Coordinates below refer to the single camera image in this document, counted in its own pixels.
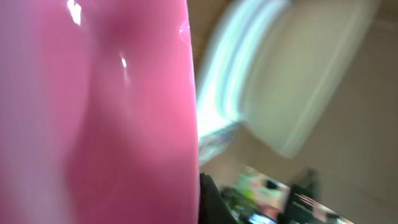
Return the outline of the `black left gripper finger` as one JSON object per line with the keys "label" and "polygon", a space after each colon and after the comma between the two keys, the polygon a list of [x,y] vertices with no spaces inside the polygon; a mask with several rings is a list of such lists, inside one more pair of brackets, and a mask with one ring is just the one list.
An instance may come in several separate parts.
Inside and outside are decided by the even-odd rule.
{"label": "black left gripper finger", "polygon": [[200,174],[198,224],[238,224],[210,175]]}

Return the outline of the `pink plastic measuring scoop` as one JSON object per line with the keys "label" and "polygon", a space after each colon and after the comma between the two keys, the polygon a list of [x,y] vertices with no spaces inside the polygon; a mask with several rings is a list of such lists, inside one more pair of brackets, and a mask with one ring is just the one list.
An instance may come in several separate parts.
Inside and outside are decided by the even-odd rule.
{"label": "pink plastic measuring scoop", "polygon": [[198,221],[185,0],[1,2],[1,222]]}

